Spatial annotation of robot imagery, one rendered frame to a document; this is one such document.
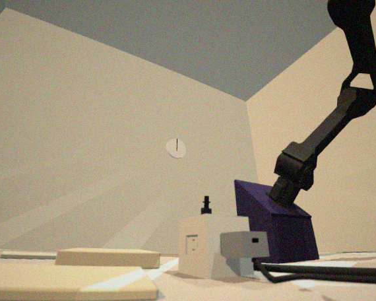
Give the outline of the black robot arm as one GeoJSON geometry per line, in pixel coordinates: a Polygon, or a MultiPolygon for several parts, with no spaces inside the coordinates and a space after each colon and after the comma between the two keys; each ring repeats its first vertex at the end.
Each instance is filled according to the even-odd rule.
{"type": "Polygon", "coordinates": [[[313,185],[317,157],[354,118],[364,116],[376,106],[376,46],[370,15],[375,0],[329,0],[327,9],[337,27],[343,29],[352,60],[352,72],[342,82],[337,107],[302,143],[292,141],[276,161],[278,178],[270,192],[265,192],[280,207],[293,205],[301,189],[313,185]],[[350,86],[358,73],[369,74],[370,88],[350,86]]]}

